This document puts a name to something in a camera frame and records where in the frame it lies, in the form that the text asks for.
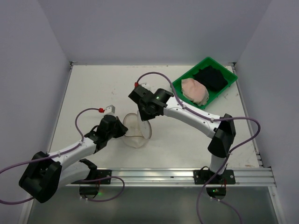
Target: green basket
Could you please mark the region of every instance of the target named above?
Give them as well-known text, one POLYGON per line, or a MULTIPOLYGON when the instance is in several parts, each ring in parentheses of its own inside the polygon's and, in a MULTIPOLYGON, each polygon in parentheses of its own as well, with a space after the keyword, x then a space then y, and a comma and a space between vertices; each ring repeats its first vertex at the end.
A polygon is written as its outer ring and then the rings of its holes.
POLYGON ((195 65, 193 68, 191 68, 189 71, 187 71, 185 74, 183 74, 180 78, 175 80, 172 84, 174 88, 176 89, 178 97, 185 101, 186 103, 195 106, 201 110, 204 110, 206 106, 208 106, 215 98, 217 98, 226 88, 230 87, 232 83, 234 83, 235 80, 237 80, 237 76, 224 68, 221 64, 216 62, 214 59, 210 57, 206 57, 204 60, 199 62, 197 65, 195 65), (211 65, 214 69, 218 69, 221 71, 223 77, 227 80, 228 84, 220 91, 211 91, 210 89, 207 89, 209 92, 209 100, 205 105, 198 106, 197 104, 194 104, 192 101, 188 100, 186 97, 184 97, 182 93, 182 79, 187 78, 193 78, 193 75, 198 73, 200 69, 204 69, 205 67, 211 65))

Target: white table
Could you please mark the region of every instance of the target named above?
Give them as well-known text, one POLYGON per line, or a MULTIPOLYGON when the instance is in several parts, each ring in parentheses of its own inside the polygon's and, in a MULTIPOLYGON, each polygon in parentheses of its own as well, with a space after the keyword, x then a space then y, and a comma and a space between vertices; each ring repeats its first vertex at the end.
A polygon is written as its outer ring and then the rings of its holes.
MULTIPOLYGON (((134 82, 143 73, 158 71, 171 81, 183 75, 193 66, 106 66, 75 65, 67 87, 62 110, 54 135, 51 152, 62 149, 77 140, 79 134, 74 125, 76 115, 88 107, 114 105, 115 115, 122 121, 126 114, 137 112, 136 104, 128 98, 134 82)), ((158 88, 170 90, 166 80, 158 75, 146 76, 152 91, 158 88)), ((236 83, 227 88, 207 108, 213 114, 223 116, 244 116, 242 102, 236 83)), ((78 125, 87 133, 98 125, 102 114, 96 111, 84 113, 78 125)), ((108 145, 88 159, 100 168, 200 168, 208 166, 211 154, 207 150, 211 139, 198 130, 172 118, 156 117, 150 120, 152 138, 142 148, 126 146, 121 139, 112 139, 108 145)), ((250 137, 246 121, 235 121, 236 138, 234 145, 250 137)), ((228 167, 258 167, 253 143, 249 142, 235 150, 228 161, 228 167)))

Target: purple cable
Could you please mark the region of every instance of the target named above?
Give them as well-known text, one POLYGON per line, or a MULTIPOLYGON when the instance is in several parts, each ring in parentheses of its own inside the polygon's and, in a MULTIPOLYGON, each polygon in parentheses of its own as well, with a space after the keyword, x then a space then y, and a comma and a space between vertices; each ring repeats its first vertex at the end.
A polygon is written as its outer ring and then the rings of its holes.
POLYGON ((96 180, 81 180, 81 182, 86 182, 86 183, 89 183, 89 182, 97 182, 97 181, 103 181, 103 180, 107 180, 107 179, 111 179, 111 178, 115 178, 115 179, 119 179, 121 182, 122 182, 122 188, 121 188, 121 191, 117 194, 117 195, 115 195, 115 196, 113 196, 113 197, 111 197, 111 198, 109 198, 109 199, 104 199, 104 200, 95 200, 95 199, 92 199, 92 198, 87 198, 87 200, 88 201, 91 201, 91 202, 108 202, 108 201, 111 201, 111 200, 113 200, 113 199, 115 199, 115 198, 117 198, 119 195, 121 195, 122 193, 123 193, 123 190, 125 189, 125 182, 123 181, 123 179, 121 179, 120 177, 118 177, 118 176, 108 176, 108 177, 104 177, 104 178, 100 178, 100 179, 96 179, 96 180))
MULTIPOLYGON (((180 99, 178 98, 178 95, 177 95, 177 93, 176 93, 176 90, 175 90, 175 88, 174 88, 174 86, 173 86, 171 80, 170 80, 166 75, 164 75, 164 74, 162 74, 162 73, 160 73, 160 72, 156 72, 156 71, 153 71, 153 72, 147 72, 147 73, 143 74, 142 76, 140 76, 140 77, 138 78, 137 83, 140 81, 140 79, 141 79, 142 77, 147 76, 147 75, 149 75, 149 74, 157 74, 157 75, 163 76, 163 77, 169 82, 169 84, 170 84, 170 86, 171 86, 171 89, 172 89, 172 92, 173 92, 174 97, 176 98, 177 102, 178 102, 182 107, 184 107, 184 104, 183 104, 183 103, 180 101, 180 99)), ((196 111, 194 111, 194 110, 192 110, 192 109, 190 109, 190 108, 188 108, 188 107, 185 107, 185 109, 186 109, 187 111, 193 113, 194 115, 199 116, 199 117, 201 117, 201 118, 203 118, 203 119, 211 120, 210 118, 208 118, 208 117, 206 117, 206 116, 204 116, 204 115, 202 115, 202 114, 200 114, 200 113, 197 113, 196 111)), ((203 187, 201 188, 201 190, 200 190, 200 192, 199 192, 199 194, 198 194, 198 196, 197 196, 197 200, 196 200, 196 212, 197 212, 198 219, 199 219, 200 223, 202 223, 202 224, 203 224, 204 222, 203 222, 203 220, 202 220, 202 218, 201 218, 201 216, 200 216, 200 212, 199 212, 199 199, 200 199, 200 196, 201 196, 201 194, 202 194, 204 188, 209 184, 209 182, 211 182, 211 180, 214 179, 214 177, 217 176, 217 174, 218 174, 218 173, 221 171, 221 169, 225 166, 225 164, 226 164, 227 161, 228 161, 228 158, 229 158, 230 154, 231 154, 236 148, 238 148, 238 147, 244 145, 245 143, 247 143, 247 142, 253 140, 253 139, 260 133, 260 131, 261 131, 261 125, 260 125, 260 124, 258 123, 258 121, 257 121, 256 119, 254 119, 254 118, 234 117, 234 118, 220 118, 220 119, 214 119, 214 121, 241 120, 241 119, 244 119, 244 120, 250 120, 250 121, 255 122, 255 123, 257 124, 257 131, 256 131, 256 133, 255 133, 253 136, 251 136, 249 139, 247 139, 247 140, 241 142, 240 144, 236 145, 235 147, 233 147, 233 148, 229 151, 229 153, 228 153, 228 155, 227 155, 227 157, 226 157, 224 163, 221 165, 221 167, 217 170, 217 172, 216 172, 216 173, 215 173, 215 174, 214 174, 214 175, 213 175, 213 176, 212 176, 212 177, 211 177, 211 178, 210 178, 210 179, 203 185, 203 187)), ((237 215, 238 215, 238 217, 239 217, 239 219, 240 219, 240 223, 241 223, 241 224, 243 223, 242 218, 241 218, 241 215, 240 215, 240 213, 237 211, 237 209, 235 209, 233 206, 229 205, 227 202, 224 202, 224 201, 220 201, 220 202, 222 202, 223 204, 226 204, 226 205, 228 205, 230 208, 232 208, 232 209, 237 213, 237 215)))
MULTIPOLYGON (((97 108, 88 108, 88 109, 85 109, 83 111, 81 111, 77 116, 76 116, 76 119, 75 119, 75 127, 77 129, 77 131, 79 132, 80 136, 81 136, 81 141, 84 140, 84 135, 82 134, 82 132, 80 131, 79 127, 78 127, 78 118, 81 114, 83 114, 85 111, 90 111, 90 110, 96 110, 98 111, 97 108)), ((78 148, 80 146, 80 143, 78 143, 76 146, 74 146, 73 148, 70 148, 69 150, 66 150, 65 152, 62 152, 60 155, 64 155, 66 153, 69 153, 73 150, 75 150, 76 148, 78 148)), ((49 159, 52 159, 52 158, 55 158, 55 157, 58 157, 58 154, 56 155, 51 155, 51 156, 48 156, 48 157, 45 157, 45 158, 41 158, 41 159, 36 159, 36 160, 29 160, 29 161, 25 161, 25 162, 20 162, 20 163, 17 163, 17 164, 14 164, 14 165, 11 165, 9 167, 6 167, 2 170, 0 170, 0 174, 2 174, 3 172, 9 170, 9 169, 12 169, 12 168, 15 168, 15 167, 18 167, 18 166, 22 166, 22 165, 25 165, 25 164, 29 164, 29 163, 33 163, 33 162, 40 162, 40 161, 44 161, 44 160, 49 160, 49 159)), ((7 205, 14 205, 14 204, 22 204, 22 203, 25 203, 25 202, 28 202, 30 200, 32 200, 33 197, 31 198, 28 198, 28 199, 25 199, 25 200, 22 200, 22 201, 18 201, 18 202, 7 202, 7 201, 3 201, 0 199, 0 203, 1 204, 7 204, 7 205)))

